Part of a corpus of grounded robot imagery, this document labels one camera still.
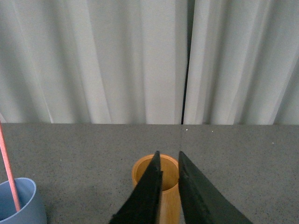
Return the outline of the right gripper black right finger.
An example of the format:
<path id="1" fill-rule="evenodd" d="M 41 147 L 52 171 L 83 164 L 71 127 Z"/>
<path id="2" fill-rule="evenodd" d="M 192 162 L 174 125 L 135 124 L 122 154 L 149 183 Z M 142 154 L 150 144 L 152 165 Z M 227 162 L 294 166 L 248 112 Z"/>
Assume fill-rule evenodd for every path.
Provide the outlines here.
<path id="1" fill-rule="evenodd" d="M 187 224 L 250 224 L 182 151 L 179 152 L 179 193 Z"/>

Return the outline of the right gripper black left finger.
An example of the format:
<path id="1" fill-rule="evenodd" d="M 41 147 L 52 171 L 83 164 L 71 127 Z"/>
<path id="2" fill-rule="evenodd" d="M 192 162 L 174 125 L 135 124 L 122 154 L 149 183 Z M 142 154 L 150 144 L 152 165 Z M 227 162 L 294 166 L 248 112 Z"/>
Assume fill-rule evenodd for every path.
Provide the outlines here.
<path id="1" fill-rule="evenodd" d="M 157 224 L 162 196 L 160 152 L 156 151 L 127 201 L 110 220 L 112 224 Z"/>

